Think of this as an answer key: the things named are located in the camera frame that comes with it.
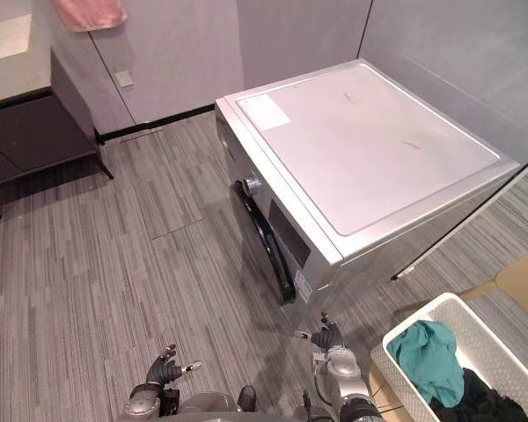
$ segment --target sticker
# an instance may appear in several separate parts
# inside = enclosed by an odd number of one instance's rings
[[[288,115],[267,94],[241,99],[238,105],[260,130],[271,129],[291,122]]]
[[[303,299],[303,302],[308,303],[309,298],[313,293],[313,289],[309,285],[309,282],[307,282],[307,280],[303,276],[303,273],[301,273],[299,270],[297,270],[296,272],[296,279],[294,280],[294,284],[296,285],[296,289],[299,292],[301,298]]]

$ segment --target clothing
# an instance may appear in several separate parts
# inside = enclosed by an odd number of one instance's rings
[[[55,6],[75,33],[113,28],[127,19],[120,0],[55,0]]]
[[[417,321],[389,345],[387,351],[421,393],[454,407],[464,395],[464,371],[456,359],[456,337],[439,322]]]
[[[464,384],[464,396],[456,407],[446,409],[436,399],[430,403],[441,421],[528,422],[522,407],[490,389],[471,369],[464,369]]]

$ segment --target pink towel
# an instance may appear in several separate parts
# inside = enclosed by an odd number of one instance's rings
[[[113,28],[127,19],[120,0],[55,0],[55,5],[75,33]]]

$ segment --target baseboard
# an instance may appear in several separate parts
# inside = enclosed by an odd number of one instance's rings
[[[138,125],[125,127],[123,129],[114,130],[113,132],[108,132],[106,134],[99,134],[98,131],[96,131],[96,140],[99,143],[104,143],[105,141],[109,141],[110,139],[119,138],[120,136],[133,134],[135,132],[139,132],[141,130],[145,129],[154,129],[159,126],[168,125],[169,123],[173,123],[174,121],[178,120],[184,120],[188,117],[193,117],[198,114],[207,113],[215,110],[215,105],[204,105],[203,107],[195,108],[194,110],[189,110],[187,112],[174,114],[172,116],[163,117],[162,119],[149,121],[145,123],[139,123]]]

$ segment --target washing machine door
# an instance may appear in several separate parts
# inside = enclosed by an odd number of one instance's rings
[[[250,216],[256,232],[264,246],[272,269],[274,270],[275,279],[279,288],[279,298],[281,304],[293,303],[296,299],[296,289],[291,278],[291,272],[286,263],[285,257],[275,240],[274,231],[272,227],[258,209],[258,206],[252,198],[246,196],[242,183],[240,181],[235,182],[232,187],[235,194],[243,204],[244,209]]]

